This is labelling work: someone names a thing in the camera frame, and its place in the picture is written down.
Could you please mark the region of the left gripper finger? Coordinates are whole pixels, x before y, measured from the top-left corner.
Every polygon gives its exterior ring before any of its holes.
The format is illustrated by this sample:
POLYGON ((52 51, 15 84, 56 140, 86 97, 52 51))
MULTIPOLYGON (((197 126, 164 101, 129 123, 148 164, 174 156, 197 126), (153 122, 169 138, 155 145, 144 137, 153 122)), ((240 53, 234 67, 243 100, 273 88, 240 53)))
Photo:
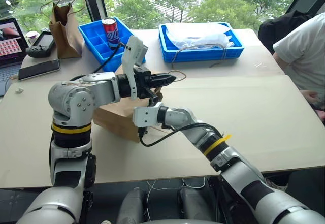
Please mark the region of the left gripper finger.
POLYGON ((164 87, 170 85, 171 83, 173 83, 173 81, 169 81, 169 80, 151 81, 150 88, 164 87))
POLYGON ((158 73, 150 76, 151 81, 175 81, 176 76, 169 73, 158 73))

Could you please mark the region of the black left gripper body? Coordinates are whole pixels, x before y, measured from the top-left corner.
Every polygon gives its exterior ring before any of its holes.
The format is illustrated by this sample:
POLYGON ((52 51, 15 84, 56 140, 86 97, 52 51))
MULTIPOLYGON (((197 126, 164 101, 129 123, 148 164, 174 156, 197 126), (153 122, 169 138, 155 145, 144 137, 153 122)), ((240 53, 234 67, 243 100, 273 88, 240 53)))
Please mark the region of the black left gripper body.
POLYGON ((158 96, 153 92, 156 86, 152 83, 151 71, 147 68, 134 67, 133 68, 137 97, 139 99, 149 98, 148 106, 154 106, 158 102, 158 96))

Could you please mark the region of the person's hand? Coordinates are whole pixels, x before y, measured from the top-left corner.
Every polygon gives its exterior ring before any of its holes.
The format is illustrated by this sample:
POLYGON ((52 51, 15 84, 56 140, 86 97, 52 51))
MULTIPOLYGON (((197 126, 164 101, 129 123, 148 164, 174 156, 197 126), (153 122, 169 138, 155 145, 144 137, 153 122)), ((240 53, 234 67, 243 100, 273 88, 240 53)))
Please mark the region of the person's hand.
POLYGON ((300 90, 300 93, 306 99, 306 101, 310 104, 319 104, 321 102, 320 98, 318 97, 317 91, 314 90, 300 90))

